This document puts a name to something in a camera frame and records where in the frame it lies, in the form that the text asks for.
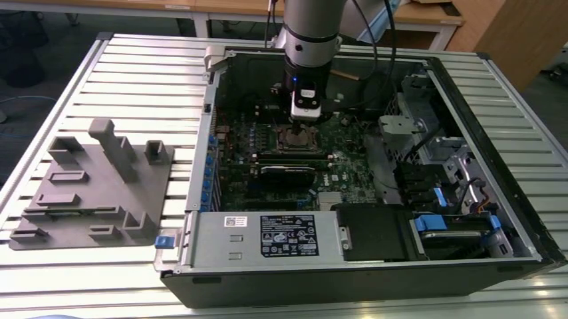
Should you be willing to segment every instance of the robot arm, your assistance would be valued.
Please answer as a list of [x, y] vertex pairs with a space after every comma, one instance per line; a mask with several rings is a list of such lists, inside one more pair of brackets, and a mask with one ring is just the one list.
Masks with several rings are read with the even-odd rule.
[[291, 118], [315, 121], [326, 98], [331, 59], [339, 50], [346, 0], [286, 0], [276, 46], [286, 52], [283, 88], [291, 95]]

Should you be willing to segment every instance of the motherboard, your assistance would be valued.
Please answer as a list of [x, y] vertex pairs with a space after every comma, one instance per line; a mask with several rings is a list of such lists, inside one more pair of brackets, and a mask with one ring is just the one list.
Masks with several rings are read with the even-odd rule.
[[342, 113], [315, 127], [220, 111], [220, 209], [316, 211], [377, 202], [363, 125]]

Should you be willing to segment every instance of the desk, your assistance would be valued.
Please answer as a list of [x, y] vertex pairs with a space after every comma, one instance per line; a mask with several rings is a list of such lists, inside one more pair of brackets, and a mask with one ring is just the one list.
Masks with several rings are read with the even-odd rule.
[[[208, 20], [255, 21], [266, 22], [266, 0], [195, 0], [193, 11], [195, 25]], [[276, 21], [282, 21], [284, 13], [283, 1], [276, 3]], [[421, 5], [409, 3], [395, 12], [397, 30], [423, 31], [435, 33], [429, 50], [443, 51], [455, 28], [463, 24], [462, 17], [445, 14], [439, 5]], [[208, 33], [196, 34], [208, 37]]]
[[[209, 37], [209, 20], [266, 22], [266, 0], [0, 0], [2, 9], [192, 19], [196, 36]], [[283, 1], [276, 4], [282, 22]], [[442, 51], [462, 17], [447, 16], [438, 5], [409, 3], [395, 12], [397, 29], [435, 33], [429, 50]]]

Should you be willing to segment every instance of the circuit board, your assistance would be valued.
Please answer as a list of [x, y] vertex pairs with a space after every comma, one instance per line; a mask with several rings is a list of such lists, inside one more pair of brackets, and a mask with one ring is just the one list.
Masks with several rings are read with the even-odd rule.
[[[220, 114], [215, 130], [223, 145], [223, 211], [316, 211], [319, 193], [340, 194], [342, 203], [377, 202], [359, 123], [344, 125], [342, 114], [336, 114], [290, 135], [290, 125], [262, 124], [243, 114], [235, 117]], [[310, 170], [312, 183], [266, 187], [256, 182], [262, 167]]]

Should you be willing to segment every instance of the power supply label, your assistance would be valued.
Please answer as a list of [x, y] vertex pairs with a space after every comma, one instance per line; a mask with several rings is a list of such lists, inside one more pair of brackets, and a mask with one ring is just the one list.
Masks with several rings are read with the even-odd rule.
[[312, 215], [260, 216], [260, 253], [266, 258], [318, 256]]

